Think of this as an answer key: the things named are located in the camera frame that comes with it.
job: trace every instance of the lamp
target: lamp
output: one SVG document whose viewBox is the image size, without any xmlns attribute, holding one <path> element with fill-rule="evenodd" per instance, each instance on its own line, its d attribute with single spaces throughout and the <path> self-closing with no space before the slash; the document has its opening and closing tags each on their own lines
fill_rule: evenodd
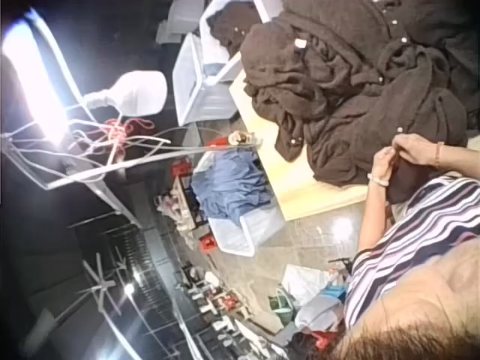
<svg viewBox="0 0 480 360">
<path fill-rule="evenodd" d="M 125 73 L 108 90 L 83 97 L 89 109 L 115 107 L 123 116 L 159 113 L 167 99 L 167 80 L 160 71 L 136 70 Z"/>
<path fill-rule="evenodd" d="M 15 67 L 34 122 L 40 125 L 48 140 L 60 143 L 68 127 L 67 116 L 50 82 L 32 30 L 24 20 L 7 32 L 2 51 Z"/>
</svg>

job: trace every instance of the tiled floor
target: tiled floor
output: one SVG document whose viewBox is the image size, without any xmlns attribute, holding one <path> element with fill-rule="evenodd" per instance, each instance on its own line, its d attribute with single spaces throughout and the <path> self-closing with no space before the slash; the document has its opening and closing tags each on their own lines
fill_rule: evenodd
<svg viewBox="0 0 480 360">
<path fill-rule="evenodd" d="M 214 125 L 222 128 L 220 123 Z M 236 122 L 234 128 L 241 126 L 242 123 Z M 331 268 L 329 260 L 352 257 L 363 209 L 364 203 L 359 203 L 290 221 L 259 247 L 252 258 L 233 256 L 218 249 L 209 253 L 208 258 L 181 241 L 178 243 L 178 252 L 194 265 L 216 272 L 229 288 L 236 290 L 248 303 L 255 314 L 254 321 L 275 333 L 281 328 L 281 323 L 269 310 L 268 296 L 275 294 L 287 264 L 328 270 Z"/>
</svg>

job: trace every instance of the woman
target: woman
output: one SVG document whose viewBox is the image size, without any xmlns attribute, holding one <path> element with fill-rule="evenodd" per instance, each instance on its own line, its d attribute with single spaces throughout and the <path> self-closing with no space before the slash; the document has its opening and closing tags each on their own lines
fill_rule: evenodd
<svg viewBox="0 0 480 360">
<path fill-rule="evenodd" d="M 455 171 L 419 189 L 386 231 L 398 156 Z M 480 359 L 480 153 L 415 134 L 375 155 L 333 359 Z"/>
</svg>

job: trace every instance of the woman's hand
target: woman's hand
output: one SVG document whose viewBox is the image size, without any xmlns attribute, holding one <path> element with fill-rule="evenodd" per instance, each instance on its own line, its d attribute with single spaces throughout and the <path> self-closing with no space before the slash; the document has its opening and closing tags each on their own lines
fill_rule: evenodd
<svg viewBox="0 0 480 360">
<path fill-rule="evenodd" d="M 387 182 L 392 176 L 396 152 L 392 146 L 378 151 L 373 157 L 372 176 Z"/>
<path fill-rule="evenodd" d="M 394 137 L 393 147 L 405 160 L 416 165 L 434 165 L 437 144 L 416 133 L 401 133 Z"/>
</svg>

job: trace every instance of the table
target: table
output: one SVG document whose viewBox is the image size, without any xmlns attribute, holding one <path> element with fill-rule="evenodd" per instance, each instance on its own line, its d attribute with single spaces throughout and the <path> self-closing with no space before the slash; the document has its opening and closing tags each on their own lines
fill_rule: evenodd
<svg viewBox="0 0 480 360">
<path fill-rule="evenodd" d="M 285 220 L 327 212 L 364 201 L 367 187 L 352 185 L 335 187 L 313 178 L 308 165 L 307 149 L 292 163 L 275 151 L 278 126 L 259 117 L 251 106 L 251 98 L 243 91 L 245 72 L 242 71 L 230 86 L 230 93 L 249 132 L 262 139 L 259 158 L 266 171 Z"/>
</svg>

